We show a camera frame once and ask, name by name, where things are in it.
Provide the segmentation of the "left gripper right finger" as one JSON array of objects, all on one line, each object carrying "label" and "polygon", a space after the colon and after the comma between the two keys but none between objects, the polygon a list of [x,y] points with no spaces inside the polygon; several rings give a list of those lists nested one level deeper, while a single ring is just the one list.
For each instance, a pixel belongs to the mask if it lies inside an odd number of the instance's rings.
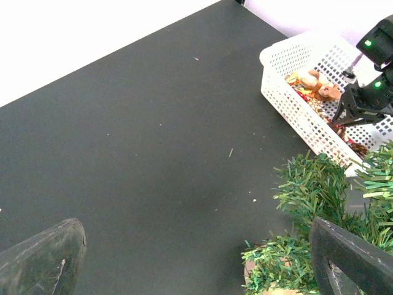
[{"label": "left gripper right finger", "polygon": [[392,256],[387,252],[318,217],[309,241],[321,294],[392,294]]}]

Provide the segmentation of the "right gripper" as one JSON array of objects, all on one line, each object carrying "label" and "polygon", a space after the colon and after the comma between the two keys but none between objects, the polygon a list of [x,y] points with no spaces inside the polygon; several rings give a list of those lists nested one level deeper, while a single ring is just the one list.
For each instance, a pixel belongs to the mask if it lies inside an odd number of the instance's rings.
[{"label": "right gripper", "polygon": [[357,123],[378,123],[392,115],[392,87],[370,84],[364,88],[349,84],[344,88],[332,124],[346,127]]}]

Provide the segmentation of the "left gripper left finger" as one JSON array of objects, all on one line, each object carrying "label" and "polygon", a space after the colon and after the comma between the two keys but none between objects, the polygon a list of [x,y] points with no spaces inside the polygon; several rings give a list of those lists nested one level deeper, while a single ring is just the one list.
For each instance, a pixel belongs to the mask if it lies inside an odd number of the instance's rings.
[{"label": "left gripper left finger", "polygon": [[86,250],[76,218],[16,244],[1,252],[1,294],[73,294]]}]

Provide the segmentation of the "small green christmas tree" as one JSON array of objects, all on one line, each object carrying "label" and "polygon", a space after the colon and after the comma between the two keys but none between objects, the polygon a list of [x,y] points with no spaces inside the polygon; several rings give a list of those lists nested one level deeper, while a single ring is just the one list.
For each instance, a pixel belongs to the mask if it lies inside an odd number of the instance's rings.
[{"label": "small green christmas tree", "polygon": [[360,211],[346,209],[351,182],[345,171],[325,154],[298,155],[278,170],[282,184],[274,197],[278,209],[291,217],[292,230],[249,246],[242,254],[246,294],[319,294],[309,240],[316,217],[392,253],[392,142],[364,157],[356,182],[368,203]]}]

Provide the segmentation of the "white plastic basket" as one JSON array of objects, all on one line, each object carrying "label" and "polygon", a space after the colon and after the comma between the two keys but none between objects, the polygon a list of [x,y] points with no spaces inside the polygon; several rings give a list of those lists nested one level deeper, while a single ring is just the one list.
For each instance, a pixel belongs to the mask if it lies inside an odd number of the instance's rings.
[{"label": "white plastic basket", "polygon": [[351,69],[361,87],[372,85],[380,74],[375,68],[392,60],[392,37],[369,32],[353,46],[331,31],[309,31],[273,44],[259,58],[262,95],[315,154],[327,154],[355,176],[361,158],[327,123],[339,104],[322,103],[315,111],[284,78],[315,69],[343,91],[348,82],[342,73]]}]

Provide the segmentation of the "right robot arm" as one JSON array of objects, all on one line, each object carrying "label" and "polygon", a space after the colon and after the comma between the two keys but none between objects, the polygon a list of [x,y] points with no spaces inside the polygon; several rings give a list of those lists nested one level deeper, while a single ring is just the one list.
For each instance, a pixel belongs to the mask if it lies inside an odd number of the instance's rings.
[{"label": "right robot arm", "polygon": [[[392,115],[392,16],[377,23],[356,45],[360,55],[342,75],[348,84],[332,119],[333,125],[376,124]],[[379,75],[361,85],[353,69],[367,57]]]}]

